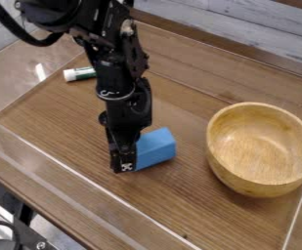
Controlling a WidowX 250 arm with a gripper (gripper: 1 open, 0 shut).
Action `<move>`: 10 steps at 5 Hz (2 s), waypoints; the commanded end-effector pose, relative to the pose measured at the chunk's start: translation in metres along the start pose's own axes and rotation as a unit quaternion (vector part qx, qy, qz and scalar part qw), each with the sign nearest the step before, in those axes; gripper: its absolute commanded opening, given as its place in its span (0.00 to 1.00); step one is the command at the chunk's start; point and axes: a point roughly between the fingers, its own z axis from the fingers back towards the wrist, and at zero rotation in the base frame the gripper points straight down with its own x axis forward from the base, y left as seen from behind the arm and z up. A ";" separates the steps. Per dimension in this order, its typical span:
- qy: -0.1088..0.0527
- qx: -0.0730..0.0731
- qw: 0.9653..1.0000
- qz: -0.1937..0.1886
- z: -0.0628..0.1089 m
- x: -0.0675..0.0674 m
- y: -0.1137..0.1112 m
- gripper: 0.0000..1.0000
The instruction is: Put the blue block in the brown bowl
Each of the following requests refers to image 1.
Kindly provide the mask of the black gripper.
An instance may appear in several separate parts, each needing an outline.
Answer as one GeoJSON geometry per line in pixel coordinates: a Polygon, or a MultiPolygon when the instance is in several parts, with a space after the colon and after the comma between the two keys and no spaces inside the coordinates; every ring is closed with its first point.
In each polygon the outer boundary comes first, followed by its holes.
{"type": "Polygon", "coordinates": [[[152,84],[146,77],[137,81],[136,92],[125,101],[106,103],[98,117],[105,127],[114,173],[137,170],[137,141],[152,125],[152,84]]]}

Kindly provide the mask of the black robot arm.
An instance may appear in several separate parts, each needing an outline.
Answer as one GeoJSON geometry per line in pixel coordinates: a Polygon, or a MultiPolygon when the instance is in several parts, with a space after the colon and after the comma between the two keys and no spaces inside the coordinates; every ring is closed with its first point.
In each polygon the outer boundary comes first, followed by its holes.
{"type": "Polygon", "coordinates": [[[134,0],[14,0],[22,17],[46,30],[32,36],[0,4],[0,23],[26,43],[48,47],[70,35],[85,48],[97,73],[96,94],[106,110],[98,116],[109,143],[114,172],[141,168],[138,140],[152,125],[150,68],[138,27],[132,16],[134,0]]]}

